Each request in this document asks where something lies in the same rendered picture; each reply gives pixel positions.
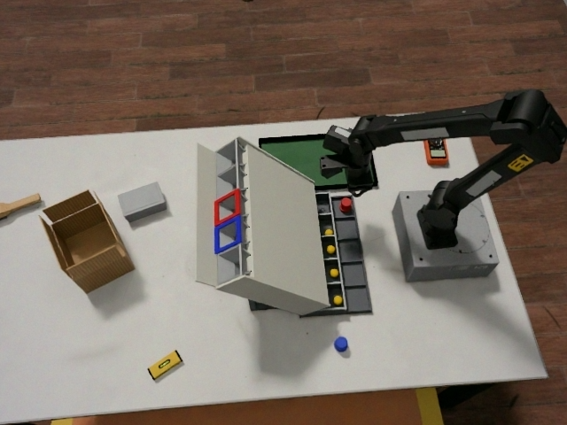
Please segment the green tray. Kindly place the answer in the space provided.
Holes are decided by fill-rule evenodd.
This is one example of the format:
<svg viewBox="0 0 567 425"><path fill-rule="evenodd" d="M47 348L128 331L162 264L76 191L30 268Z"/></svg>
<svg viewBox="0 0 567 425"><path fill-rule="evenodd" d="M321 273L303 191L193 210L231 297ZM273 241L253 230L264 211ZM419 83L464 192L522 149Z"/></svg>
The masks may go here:
<svg viewBox="0 0 567 425"><path fill-rule="evenodd" d="M337 154L322 147L326 134L291 135L259 138L259 148L283 161L308 178L315 181L316 190L347 189L345 169L329 179L320 173L320 156ZM378 184L373 159L370 160L373 187Z"/></svg>

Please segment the orange pocket multimeter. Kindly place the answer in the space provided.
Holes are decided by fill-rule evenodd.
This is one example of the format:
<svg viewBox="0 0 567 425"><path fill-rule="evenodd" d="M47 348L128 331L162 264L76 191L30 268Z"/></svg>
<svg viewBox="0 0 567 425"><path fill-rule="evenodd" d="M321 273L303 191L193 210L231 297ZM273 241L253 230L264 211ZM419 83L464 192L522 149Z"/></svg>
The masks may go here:
<svg viewBox="0 0 567 425"><path fill-rule="evenodd" d="M445 165L448 161L446 140L423 142L426 162L430 166Z"/></svg>

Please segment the open brown cardboard box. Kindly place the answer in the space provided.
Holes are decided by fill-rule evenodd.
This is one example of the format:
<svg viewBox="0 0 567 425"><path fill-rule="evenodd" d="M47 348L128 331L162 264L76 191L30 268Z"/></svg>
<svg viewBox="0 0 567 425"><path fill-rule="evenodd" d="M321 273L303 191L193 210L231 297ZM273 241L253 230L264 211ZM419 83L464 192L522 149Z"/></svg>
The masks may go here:
<svg viewBox="0 0 567 425"><path fill-rule="evenodd" d="M43 209L50 226L39 215L60 269L86 294L136 269L93 192L98 203L87 189Z"/></svg>

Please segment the blue square frame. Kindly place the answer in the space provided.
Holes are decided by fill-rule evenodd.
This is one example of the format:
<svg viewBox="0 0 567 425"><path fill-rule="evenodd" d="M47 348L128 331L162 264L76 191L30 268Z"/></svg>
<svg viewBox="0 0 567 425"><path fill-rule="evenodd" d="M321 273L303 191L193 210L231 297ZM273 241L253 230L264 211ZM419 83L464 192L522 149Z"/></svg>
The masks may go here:
<svg viewBox="0 0 567 425"><path fill-rule="evenodd" d="M237 240L236 240L235 242L233 242L233 243L230 243L230 244L228 244L228 245L226 245L226 246L220 248L220 247L219 247L219 229L220 229L220 228L223 228L223 227L225 227L225 226L227 226L227 225L229 225L230 223L232 223L232 222L234 222L234 221L235 221L236 224L237 224ZM238 215L237 217L235 217L235 218L233 218L233 219L231 219L231 220L228 220L228 221L226 221L226 222L222 223L221 225L219 225L219 226L217 226L217 227L214 228L214 254L218 254L218 253L220 253L220 252L222 252L222 251L225 251L225 250L227 250L228 248L230 248L230 247L232 247L232 246L235 246L235 245L237 245L237 244L239 244L239 243L242 243L242 235L241 235L241 215Z"/></svg>

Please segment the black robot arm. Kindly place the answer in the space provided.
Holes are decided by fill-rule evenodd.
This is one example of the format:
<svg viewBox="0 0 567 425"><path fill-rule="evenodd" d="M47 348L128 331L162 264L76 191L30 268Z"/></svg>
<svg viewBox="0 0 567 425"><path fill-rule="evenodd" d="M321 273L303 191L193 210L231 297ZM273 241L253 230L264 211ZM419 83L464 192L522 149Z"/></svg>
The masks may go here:
<svg viewBox="0 0 567 425"><path fill-rule="evenodd" d="M426 248L451 248L458 244L454 230L462 209L529 168L560 160L567 127L542 91L512 91L488 104L434 112L366 115L353 129L331 125L322 147L337 154L320 156L320 173L329 179L344 168L348 181L358 180L357 166L367 165L376 148L475 136L511 145L462 178L438 182L416 213Z"/></svg>

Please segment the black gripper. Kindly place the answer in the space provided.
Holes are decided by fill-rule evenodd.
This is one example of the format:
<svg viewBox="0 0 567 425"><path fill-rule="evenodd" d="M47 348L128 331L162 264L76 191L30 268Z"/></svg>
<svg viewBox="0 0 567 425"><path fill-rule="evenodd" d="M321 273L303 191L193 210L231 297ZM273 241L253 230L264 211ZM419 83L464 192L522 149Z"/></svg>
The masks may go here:
<svg viewBox="0 0 567 425"><path fill-rule="evenodd" d="M351 162L352 165L357 166L350 160L350 158L349 161ZM351 194L353 194L354 197L360 197L365 192L370 191L373 188L372 186L373 178L370 170L370 162L365 166L357 166L357 167L362 167L361 178L358 180L350 180L350 181L346 179L348 191ZM360 190L361 192L359 194L356 194L355 191L358 190Z"/></svg>

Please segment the blue plug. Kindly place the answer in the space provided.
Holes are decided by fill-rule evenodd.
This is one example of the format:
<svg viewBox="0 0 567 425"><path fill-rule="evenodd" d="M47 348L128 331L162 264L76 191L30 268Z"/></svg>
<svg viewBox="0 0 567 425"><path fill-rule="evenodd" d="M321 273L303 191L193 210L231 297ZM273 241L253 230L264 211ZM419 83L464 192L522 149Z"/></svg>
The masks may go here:
<svg viewBox="0 0 567 425"><path fill-rule="evenodd" d="M334 347L338 352L346 351L348 347L347 339L343 336L338 337L334 342Z"/></svg>

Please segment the red rectangular frame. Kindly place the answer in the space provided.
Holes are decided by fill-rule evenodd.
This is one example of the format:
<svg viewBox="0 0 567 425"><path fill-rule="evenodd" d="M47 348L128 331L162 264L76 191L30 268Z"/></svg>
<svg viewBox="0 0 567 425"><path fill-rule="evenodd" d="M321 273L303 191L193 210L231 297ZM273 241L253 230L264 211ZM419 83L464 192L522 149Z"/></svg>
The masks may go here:
<svg viewBox="0 0 567 425"><path fill-rule="evenodd" d="M236 212L219 221L219 203L221 201L227 199L228 197L233 196L233 195L235 195L235 198L236 198ZM230 219L238 216L239 214L241 214L241 212L240 212L240 190L239 189L235 189L234 191L230 192L226 196L221 197L218 200L214 201L214 226L215 227L221 225L223 222L225 222L227 220L230 220Z"/></svg>

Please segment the yellow pocket level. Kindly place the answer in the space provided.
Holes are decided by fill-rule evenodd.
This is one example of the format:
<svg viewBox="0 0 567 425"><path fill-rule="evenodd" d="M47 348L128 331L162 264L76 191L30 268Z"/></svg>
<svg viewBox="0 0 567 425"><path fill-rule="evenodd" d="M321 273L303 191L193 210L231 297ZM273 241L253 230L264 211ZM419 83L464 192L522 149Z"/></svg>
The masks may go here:
<svg viewBox="0 0 567 425"><path fill-rule="evenodd" d="M163 374L165 374L168 370L175 367L179 363L181 363L183 359L181 358L180 354L177 350L174 350L170 354L168 354L165 358L161 359L151 367L147 368L152 380L156 380Z"/></svg>

